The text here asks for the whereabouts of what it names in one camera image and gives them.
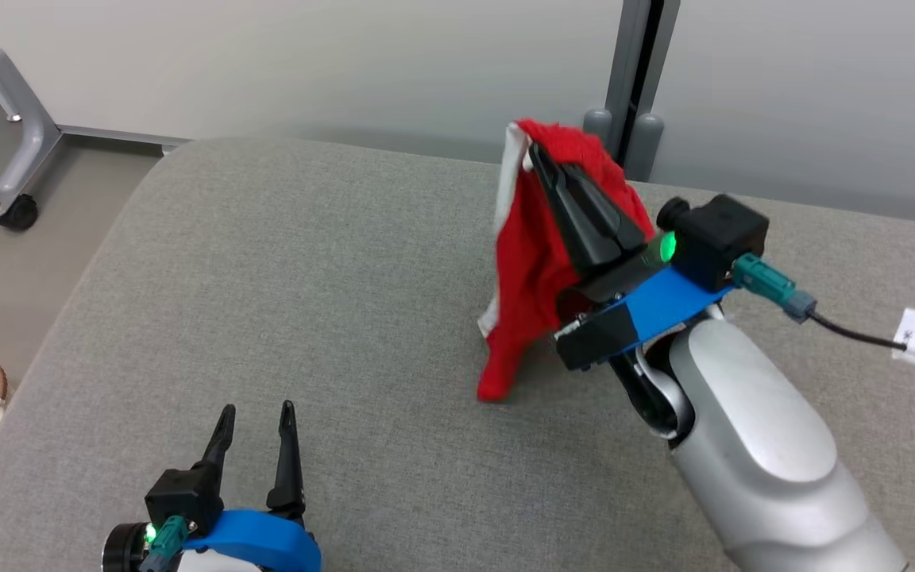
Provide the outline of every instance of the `black cable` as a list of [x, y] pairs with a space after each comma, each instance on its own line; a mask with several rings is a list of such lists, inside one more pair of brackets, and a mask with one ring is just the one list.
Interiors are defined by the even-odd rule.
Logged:
[[838, 323], [832, 322], [831, 319], [824, 318], [823, 315], [817, 314], [817, 312], [813, 311], [813, 309], [811, 309], [811, 311], [807, 311], [807, 318], [813, 319], [814, 322], [820, 323], [821, 326], [824, 326], [824, 328], [832, 330], [832, 332], [835, 332], [836, 334], [851, 340], [856, 340], [858, 342], [872, 344], [875, 346], [898, 349], [901, 351], [905, 351], [905, 349], [907, 349], [907, 346], [905, 346], [904, 343], [896, 342], [893, 340], [885, 340], [885, 338], [878, 338], [875, 336], [868, 336], [868, 334], [861, 334], [860, 332], [854, 332], [853, 330], [843, 328], [842, 326], [839, 326]]

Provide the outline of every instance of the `teal connector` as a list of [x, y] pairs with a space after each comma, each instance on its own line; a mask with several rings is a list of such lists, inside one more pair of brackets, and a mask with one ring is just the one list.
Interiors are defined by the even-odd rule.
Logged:
[[751, 253], [744, 254], [733, 263], [733, 283], [758, 296], [772, 300], [786, 315], [803, 323], [817, 306], [809, 293], [796, 289], [796, 282], [770, 267]]
[[148, 556], [143, 558], [141, 572], [167, 572], [172, 558], [182, 551], [188, 537], [189, 524], [186, 519], [181, 516], [168, 517], [148, 547]]

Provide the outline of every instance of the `silver robotic arm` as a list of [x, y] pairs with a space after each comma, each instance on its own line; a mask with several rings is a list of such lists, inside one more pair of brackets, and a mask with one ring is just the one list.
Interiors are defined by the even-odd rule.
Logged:
[[[669, 439], [673, 463], [737, 566], [908, 569], [824, 421], [746, 334], [714, 307], [666, 343], [668, 352], [654, 358], [662, 363], [639, 349], [632, 358], [633, 373], [661, 396], [628, 394]], [[652, 416], [651, 398], [668, 409]]]

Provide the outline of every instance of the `white cable label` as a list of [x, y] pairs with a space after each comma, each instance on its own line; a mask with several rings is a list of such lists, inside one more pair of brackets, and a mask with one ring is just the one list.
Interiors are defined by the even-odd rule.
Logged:
[[892, 350], [892, 359], [901, 359], [915, 365], [915, 309], [908, 307], [903, 311], [903, 319], [896, 330], [894, 341], [904, 343], [907, 351]]

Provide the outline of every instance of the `gray floor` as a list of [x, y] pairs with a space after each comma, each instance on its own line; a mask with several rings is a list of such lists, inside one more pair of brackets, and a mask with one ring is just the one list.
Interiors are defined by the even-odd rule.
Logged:
[[[21, 127], [0, 108], [0, 174]], [[105, 232], [160, 159], [156, 145], [65, 137], [30, 185], [41, 217], [24, 233], [0, 227], [0, 363], [10, 393]]]

